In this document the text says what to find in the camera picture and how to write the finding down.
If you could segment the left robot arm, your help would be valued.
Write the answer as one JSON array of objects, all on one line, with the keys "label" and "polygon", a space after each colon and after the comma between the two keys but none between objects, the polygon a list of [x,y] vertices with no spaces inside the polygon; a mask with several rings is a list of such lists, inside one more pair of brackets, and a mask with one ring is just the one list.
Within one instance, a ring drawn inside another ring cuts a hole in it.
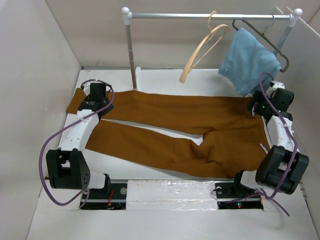
[{"label": "left robot arm", "polygon": [[53,189],[94,189],[95,194],[104,199],[112,191],[109,177],[90,171],[83,151],[101,118],[114,108],[108,99],[113,88],[99,80],[91,83],[88,90],[76,108],[76,124],[70,127],[67,137],[57,149],[47,152],[45,159]]}]

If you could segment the light blue towel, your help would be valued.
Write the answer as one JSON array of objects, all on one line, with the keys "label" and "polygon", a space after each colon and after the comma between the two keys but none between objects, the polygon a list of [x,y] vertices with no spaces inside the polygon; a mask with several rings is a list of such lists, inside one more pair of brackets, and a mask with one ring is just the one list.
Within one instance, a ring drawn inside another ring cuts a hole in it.
[{"label": "light blue towel", "polygon": [[281,68],[271,51],[249,31],[240,28],[233,37],[218,74],[232,83],[238,95],[246,97],[260,89],[261,73],[275,77]]}]

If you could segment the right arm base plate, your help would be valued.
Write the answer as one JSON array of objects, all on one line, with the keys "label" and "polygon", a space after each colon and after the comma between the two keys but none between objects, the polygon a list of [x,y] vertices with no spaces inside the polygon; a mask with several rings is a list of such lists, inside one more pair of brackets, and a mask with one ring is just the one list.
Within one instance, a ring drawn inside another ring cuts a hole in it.
[{"label": "right arm base plate", "polygon": [[235,180],[214,182],[211,194],[216,197],[218,210],[263,210],[262,199],[254,189],[236,183]]}]

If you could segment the brown trousers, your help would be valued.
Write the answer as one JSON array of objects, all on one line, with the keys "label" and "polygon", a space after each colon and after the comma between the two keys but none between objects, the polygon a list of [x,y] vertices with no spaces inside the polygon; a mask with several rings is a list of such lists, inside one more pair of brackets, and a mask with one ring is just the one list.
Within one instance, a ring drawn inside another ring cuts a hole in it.
[{"label": "brown trousers", "polygon": [[88,150],[203,178],[255,171],[270,149],[248,97],[117,92]]}]

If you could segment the grey hanger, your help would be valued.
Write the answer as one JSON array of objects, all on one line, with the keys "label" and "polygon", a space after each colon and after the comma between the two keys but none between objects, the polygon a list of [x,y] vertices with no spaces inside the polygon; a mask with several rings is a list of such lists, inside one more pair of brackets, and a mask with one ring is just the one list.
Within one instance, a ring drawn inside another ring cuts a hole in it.
[{"label": "grey hanger", "polygon": [[261,32],[259,31],[254,25],[252,25],[248,20],[246,19],[241,19],[241,21],[243,23],[245,23],[248,27],[250,27],[255,33],[257,33],[265,42],[267,42],[274,50],[275,52],[275,56],[277,55],[280,55],[282,58],[285,59],[285,67],[284,68],[281,68],[279,71],[281,73],[284,73],[287,71],[287,69],[289,68],[290,66],[290,60],[289,58],[287,57],[287,55],[285,55],[283,52],[282,52],[282,47],[285,43],[285,41],[287,40],[291,30],[293,27],[290,27],[290,26],[287,26],[285,28],[285,30],[283,31],[283,34],[281,35],[280,39],[278,40],[277,44],[274,44],[268,37],[266,37],[265,35],[265,32]]}]

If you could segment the white metal clothes rack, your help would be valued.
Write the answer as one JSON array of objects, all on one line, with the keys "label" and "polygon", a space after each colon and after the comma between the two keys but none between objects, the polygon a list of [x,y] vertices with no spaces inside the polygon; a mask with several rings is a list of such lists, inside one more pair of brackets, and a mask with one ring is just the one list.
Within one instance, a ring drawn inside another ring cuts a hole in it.
[{"label": "white metal clothes rack", "polygon": [[[302,16],[303,10],[301,8],[296,8],[289,15],[274,15],[274,14],[212,14],[212,13],[133,13],[128,7],[123,7],[121,9],[122,19],[125,26],[130,73],[132,80],[132,89],[138,90],[136,68],[134,62],[134,52],[131,36],[130,23],[132,19],[207,19],[207,20],[232,20],[232,27],[237,30],[235,25],[237,20],[242,21],[247,26],[249,26],[254,32],[256,32],[265,42],[267,42],[274,51],[283,57],[286,61],[286,65],[280,71],[284,73],[290,65],[288,57],[282,53],[281,47],[285,43],[288,35],[290,34],[292,28],[296,25],[298,19]],[[278,43],[273,44],[264,33],[258,31],[249,20],[261,20],[261,21],[288,21],[288,25],[285,28],[281,38]]]}]

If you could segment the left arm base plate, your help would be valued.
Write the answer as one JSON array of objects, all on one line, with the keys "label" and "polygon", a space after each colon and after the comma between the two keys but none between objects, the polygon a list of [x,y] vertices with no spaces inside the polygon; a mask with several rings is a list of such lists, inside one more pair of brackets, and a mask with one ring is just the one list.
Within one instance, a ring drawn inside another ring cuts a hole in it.
[{"label": "left arm base plate", "polygon": [[90,189],[89,195],[83,193],[79,203],[81,210],[125,210],[127,203],[128,181],[111,180],[109,190]]}]

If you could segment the beige wooden hanger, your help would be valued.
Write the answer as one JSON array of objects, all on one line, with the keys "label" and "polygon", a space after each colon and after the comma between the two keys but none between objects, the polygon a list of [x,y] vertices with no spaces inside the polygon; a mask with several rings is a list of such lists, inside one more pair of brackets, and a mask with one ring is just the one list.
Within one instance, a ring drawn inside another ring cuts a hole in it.
[{"label": "beige wooden hanger", "polygon": [[[216,45],[225,37],[227,33],[231,31],[230,27],[227,24],[219,24],[217,26],[211,25],[211,19],[217,14],[217,11],[212,11],[207,18],[207,35],[200,41],[197,45],[187,63],[185,64],[182,73],[179,77],[180,83],[185,83],[188,77],[188,74],[196,67],[196,65],[213,49]],[[199,53],[202,51],[203,47],[209,43],[212,45],[198,57]]]}]

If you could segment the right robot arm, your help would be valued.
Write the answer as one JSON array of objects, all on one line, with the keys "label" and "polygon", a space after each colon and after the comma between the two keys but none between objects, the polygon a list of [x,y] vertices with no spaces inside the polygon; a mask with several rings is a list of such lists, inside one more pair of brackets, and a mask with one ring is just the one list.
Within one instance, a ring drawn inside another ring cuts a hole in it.
[{"label": "right robot arm", "polygon": [[272,147],[255,171],[241,171],[235,175],[231,191],[243,197],[249,191],[264,186],[291,195],[309,165],[309,157],[299,152],[293,141],[293,117],[287,112],[294,93],[284,88],[273,88],[269,93],[256,90],[248,109],[262,116],[266,122]]}]

